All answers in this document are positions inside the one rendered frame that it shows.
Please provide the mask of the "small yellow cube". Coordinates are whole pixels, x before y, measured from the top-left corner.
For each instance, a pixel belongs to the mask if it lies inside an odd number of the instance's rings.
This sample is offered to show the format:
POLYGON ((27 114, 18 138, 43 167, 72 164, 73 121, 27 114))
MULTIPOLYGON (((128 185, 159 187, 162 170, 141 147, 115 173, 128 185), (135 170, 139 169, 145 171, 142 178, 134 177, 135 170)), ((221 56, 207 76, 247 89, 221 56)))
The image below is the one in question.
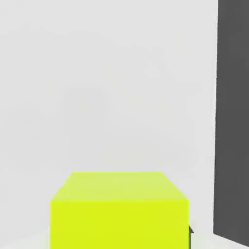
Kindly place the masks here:
POLYGON ((161 172, 74 172, 50 202, 50 249, 189 249, 189 201, 161 172))

